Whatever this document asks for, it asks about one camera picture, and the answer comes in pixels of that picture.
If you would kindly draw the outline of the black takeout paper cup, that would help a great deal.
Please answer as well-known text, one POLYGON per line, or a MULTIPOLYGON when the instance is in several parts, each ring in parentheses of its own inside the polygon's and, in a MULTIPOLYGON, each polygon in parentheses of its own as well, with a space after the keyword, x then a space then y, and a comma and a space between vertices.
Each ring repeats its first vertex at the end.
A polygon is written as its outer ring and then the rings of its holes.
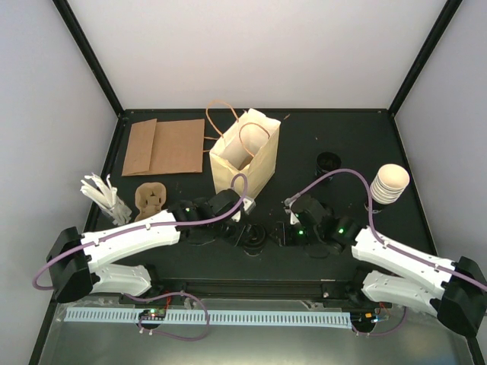
POLYGON ((249 256, 257 256, 263 251, 264 245, 250 245, 245 244, 243 245, 244 252, 249 256))

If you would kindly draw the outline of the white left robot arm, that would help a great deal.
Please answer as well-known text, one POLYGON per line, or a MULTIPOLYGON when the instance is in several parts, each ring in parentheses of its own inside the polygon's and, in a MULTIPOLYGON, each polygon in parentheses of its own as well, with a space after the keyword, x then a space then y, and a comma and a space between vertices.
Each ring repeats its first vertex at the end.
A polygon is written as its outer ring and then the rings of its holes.
POLYGON ((244 217, 254 207, 253 198, 226 189, 212 198, 174 203, 123 227, 87 233, 67 228, 46 257, 53 297, 59 303, 70 303, 89 294, 120 293, 156 303, 164 286, 154 266, 122 265, 120 260, 180 242, 202 245, 217 238, 232 238, 239 235, 244 217))

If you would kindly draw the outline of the black plastic cup lid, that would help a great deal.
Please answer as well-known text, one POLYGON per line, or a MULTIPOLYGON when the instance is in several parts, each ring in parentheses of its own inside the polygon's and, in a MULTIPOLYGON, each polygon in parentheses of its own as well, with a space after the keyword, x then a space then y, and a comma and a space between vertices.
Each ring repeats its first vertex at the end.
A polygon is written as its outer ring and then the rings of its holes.
POLYGON ((266 229, 262 224, 249 224, 244 229, 242 238, 242 246, 245 244, 250 245, 265 245, 266 241, 266 229))

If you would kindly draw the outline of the cream paper bag with handles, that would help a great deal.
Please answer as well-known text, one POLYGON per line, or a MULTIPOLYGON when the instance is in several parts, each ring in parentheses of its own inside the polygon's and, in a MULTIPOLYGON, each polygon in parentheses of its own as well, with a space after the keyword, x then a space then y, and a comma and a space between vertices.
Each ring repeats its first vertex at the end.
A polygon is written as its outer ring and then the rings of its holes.
POLYGON ((221 131, 212 121, 209 110, 205 116, 219 134, 209 150, 212 178, 217 193, 234 183, 238 193, 244 189, 243 180, 233 178, 242 173, 247 178, 247 196, 256 198, 275 173, 281 122, 256 109, 238 116, 231 109, 234 122, 221 131))

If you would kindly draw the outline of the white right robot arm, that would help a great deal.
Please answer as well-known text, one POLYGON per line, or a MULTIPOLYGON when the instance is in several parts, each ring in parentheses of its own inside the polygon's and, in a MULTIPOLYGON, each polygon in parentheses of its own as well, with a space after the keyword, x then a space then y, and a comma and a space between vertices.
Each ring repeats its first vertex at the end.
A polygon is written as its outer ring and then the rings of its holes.
POLYGON ((348 284, 350 304, 393 303, 435 317, 452 332, 477 335, 486 311, 486 278, 465 256, 456 261, 420 252, 361 226, 310 195, 284 202, 287 222, 275 226, 280 246, 317 246, 321 256, 349 250, 352 258, 375 265, 348 284))

